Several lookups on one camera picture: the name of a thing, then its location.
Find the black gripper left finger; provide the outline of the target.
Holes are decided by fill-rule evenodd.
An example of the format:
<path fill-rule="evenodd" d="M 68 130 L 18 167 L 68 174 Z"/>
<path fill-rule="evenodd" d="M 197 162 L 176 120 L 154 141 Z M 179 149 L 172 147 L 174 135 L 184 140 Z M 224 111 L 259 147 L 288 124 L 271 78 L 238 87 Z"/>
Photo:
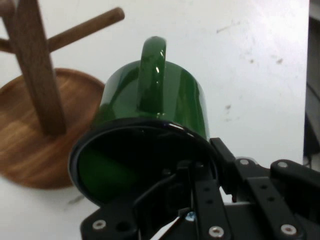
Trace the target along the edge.
<path fill-rule="evenodd" d="M 233 236 L 217 172 L 210 163 L 180 161 L 173 174 L 143 182 L 116 197 L 80 225 L 84 240 L 230 240 Z"/>

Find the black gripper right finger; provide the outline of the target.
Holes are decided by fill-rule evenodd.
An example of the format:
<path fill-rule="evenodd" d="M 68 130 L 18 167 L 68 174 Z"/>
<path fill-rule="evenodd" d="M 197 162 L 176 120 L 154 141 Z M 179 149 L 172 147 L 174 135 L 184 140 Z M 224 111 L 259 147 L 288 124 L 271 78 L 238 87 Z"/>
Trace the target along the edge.
<path fill-rule="evenodd" d="M 220 186 L 234 203 L 249 202 L 271 240 L 320 238 L 320 173 L 287 159 L 269 168 L 236 158 L 220 138 L 209 141 Z"/>

